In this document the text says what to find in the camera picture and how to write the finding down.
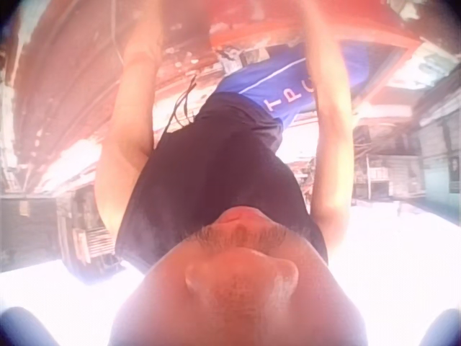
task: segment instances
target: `bright sky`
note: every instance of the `bright sky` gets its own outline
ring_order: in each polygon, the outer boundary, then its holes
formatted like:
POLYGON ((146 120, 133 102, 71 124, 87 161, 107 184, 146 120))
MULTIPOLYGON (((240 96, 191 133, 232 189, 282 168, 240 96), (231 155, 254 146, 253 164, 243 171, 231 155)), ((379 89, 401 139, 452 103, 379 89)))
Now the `bright sky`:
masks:
MULTIPOLYGON (((461 229, 393 204, 353 207, 331 270, 367 324, 370 346, 417 346, 443 310, 461 302, 461 229)), ((61 346, 106 345, 115 312, 142 280, 132 267, 85 286, 61 261, 0 275, 1 305, 23 306, 61 346)))

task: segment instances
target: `black apron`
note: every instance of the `black apron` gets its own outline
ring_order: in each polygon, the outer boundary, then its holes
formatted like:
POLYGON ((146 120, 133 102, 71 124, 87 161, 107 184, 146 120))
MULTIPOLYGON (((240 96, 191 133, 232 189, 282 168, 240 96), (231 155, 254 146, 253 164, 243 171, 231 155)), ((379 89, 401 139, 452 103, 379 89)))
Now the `black apron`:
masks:
POLYGON ((275 156, 282 124, 238 94, 212 95, 195 121, 165 133, 140 174, 116 254, 147 272, 183 239, 236 206, 302 234, 327 262, 291 170, 275 156))

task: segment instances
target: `cable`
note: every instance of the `cable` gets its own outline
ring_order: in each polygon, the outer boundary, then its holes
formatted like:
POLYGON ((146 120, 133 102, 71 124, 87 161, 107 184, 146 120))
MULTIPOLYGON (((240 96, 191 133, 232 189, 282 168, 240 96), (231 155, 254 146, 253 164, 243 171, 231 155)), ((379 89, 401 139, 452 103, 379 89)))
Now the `cable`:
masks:
POLYGON ((190 92, 197 86, 197 83, 195 82, 195 79, 197 78, 197 75, 193 76, 192 77, 192 80, 190 81, 190 85, 189 87, 187 88, 187 90, 185 92, 183 92, 181 94, 181 96, 178 98, 178 100, 176 101, 176 103, 174 104, 174 108, 173 108, 173 112, 171 114, 171 117, 169 118, 168 120, 168 124, 166 124, 166 127, 165 127, 165 130, 163 131, 162 133, 162 137, 164 136, 164 134, 167 132, 167 130, 169 129, 170 125, 171 125, 171 121, 173 120, 173 117, 174 119, 176 119, 176 122, 183 128, 184 125, 181 124, 181 122, 179 121, 178 117, 176 116, 176 111, 178 110, 179 106, 181 105, 181 103, 183 101, 185 101, 184 103, 184 112, 185 112, 185 115, 186 115, 186 118, 187 118, 187 121, 189 123, 191 123, 190 119, 189 119, 189 116, 187 115, 187 100, 188 100, 188 96, 190 94, 190 92))
POLYGON ((117 56, 120 60, 120 63, 122 66, 125 66, 125 62, 123 61, 122 54, 120 53, 120 50, 118 48, 117 40, 115 39, 115 33, 117 29, 117 4, 116 0, 110 0, 110 34, 112 38, 112 44, 115 47, 115 51, 117 52, 117 56))

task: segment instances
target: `nose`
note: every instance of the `nose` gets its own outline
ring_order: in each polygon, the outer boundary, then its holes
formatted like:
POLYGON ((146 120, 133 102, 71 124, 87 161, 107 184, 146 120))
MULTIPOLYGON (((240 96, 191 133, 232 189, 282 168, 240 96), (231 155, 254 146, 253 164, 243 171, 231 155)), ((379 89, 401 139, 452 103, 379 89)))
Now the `nose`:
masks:
POLYGON ((238 313, 287 306, 298 271, 291 261, 237 247, 191 264, 185 276, 204 308, 238 313))

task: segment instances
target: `white stripe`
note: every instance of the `white stripe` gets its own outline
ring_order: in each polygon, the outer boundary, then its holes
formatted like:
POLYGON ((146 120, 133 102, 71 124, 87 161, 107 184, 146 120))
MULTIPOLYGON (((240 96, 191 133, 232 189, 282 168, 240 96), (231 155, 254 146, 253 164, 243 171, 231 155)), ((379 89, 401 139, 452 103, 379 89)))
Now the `white stripe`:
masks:
POLYGON ((272 79, 274 78, 276 75, 278 74, 281 74, 283 71, 289 69, 290 67, 296 65, 296 64, 299 64, 299 63, 302 63, 303 61, 305 61, 305 58, 302 58, 300 60, 296 60, 296 61, 293 61, 292 63, 286 65, 285 67, 281 68, 280 70, 277 70, 275 71, 273 74, 270 74, 268 75, 267 77, 261 79, 260 81, 258 81, 257 83, 245 88, 244 90, 242 90, 241 92, 239 92, 239 94, 243 94, 244 92, 247 92, 248 90, 251 90, 253 88, 256 88, 258 85, 260 85, 261 83, 264 83, 265 81, 268 81, 269 79, 272 79))

